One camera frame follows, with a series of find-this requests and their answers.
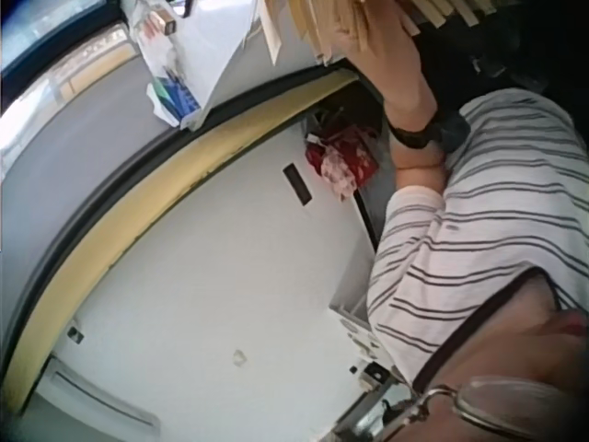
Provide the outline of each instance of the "sleeve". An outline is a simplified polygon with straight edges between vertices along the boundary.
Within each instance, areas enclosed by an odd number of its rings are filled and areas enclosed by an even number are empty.
[[[388,202],[387,219],[370,278],[371,290],[391,287],[405,273],[412,256],[432,228],[436,213],[445,207],[439,193],[422,186],[395,192]]]

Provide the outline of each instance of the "white striped shirt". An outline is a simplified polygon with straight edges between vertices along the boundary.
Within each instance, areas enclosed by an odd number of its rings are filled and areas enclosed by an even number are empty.
[[[518,89],[461,113],[472,132],[447,159],[444,195],[393,195],[368,290],[370,323],[409,382],[528,269],[563,308],[589,307],[589,162],[572,119]]]

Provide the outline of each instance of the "paper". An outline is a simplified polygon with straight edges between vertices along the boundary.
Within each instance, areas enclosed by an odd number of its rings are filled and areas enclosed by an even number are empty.
[[[264,29],[264,36],[270,51],[272,64],[276,64],[278,53],[283,45],[283,40],[278,30],[278,7],[274,0],[258,0],[258,13],[260,14],[261,26]]]

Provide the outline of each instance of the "wall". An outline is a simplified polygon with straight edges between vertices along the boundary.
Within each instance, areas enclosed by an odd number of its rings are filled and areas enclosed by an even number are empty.
[[[305,207],[283,175],[292,162],[313,195]],[[296,125],[140,238],[79,309],[84,341],[55,353],[156,414],[161,440],[309,440],[361,393],[328,311],[359,245],[371,248],[355,205],[306,164]]]
[[[43,253],[83,201],[167,125],[135,58],[82,92],[31,141],[2,183],[0,337]]]

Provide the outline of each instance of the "glasses frame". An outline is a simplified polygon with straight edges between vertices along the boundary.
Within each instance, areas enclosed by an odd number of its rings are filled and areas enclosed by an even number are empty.
[[[489,433],[493,433],[497,436],[503,436],[509,438],[511,440],[520,440],[520,441],[533,441],[535,440],[530,434],[517,431],[512,428],[507,428],[502,425],[497,425],[492,422],[486,421],[476,414],[470,413],[464,408],[462,408],[459,403],[459,392],[460,389],[456,390],[447,385],[441,384],[435,387],[430,388],[427,390],[415,404],[411,407],[412,411],[410,414],[403,419],[403,421],[399,424],[397,428],[393,430],[385,439],[385,442],[390,441],[394,436],[396,436],[403,428],[414,424],[416,422],[425,422],[427,418],[430,416],[430,411],[428,408],[428,404],[430,400],[435,396],[447,396],[452,399],[452,411],[455,415],[457,415],[460,419],[465,422],[468,422],[471,425],[474,425],[482,430],[485,430]]]

